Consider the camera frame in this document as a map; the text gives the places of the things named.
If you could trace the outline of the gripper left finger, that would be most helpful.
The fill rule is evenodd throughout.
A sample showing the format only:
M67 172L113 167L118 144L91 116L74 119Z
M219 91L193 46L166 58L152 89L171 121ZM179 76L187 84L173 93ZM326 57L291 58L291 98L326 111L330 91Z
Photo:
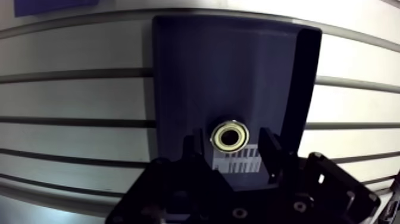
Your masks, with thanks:
M176 161L151 161L105 223L233 223L233 190L205 159L203 131L183 139Z

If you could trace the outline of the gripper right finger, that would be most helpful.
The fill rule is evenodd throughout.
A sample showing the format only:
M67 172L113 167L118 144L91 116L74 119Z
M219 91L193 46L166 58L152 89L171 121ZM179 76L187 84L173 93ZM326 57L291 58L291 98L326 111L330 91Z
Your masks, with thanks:
M364 223L381 201L376 193L321 153L301 160L283 149L270 129L260 129L258 151L270 184L268 223Z

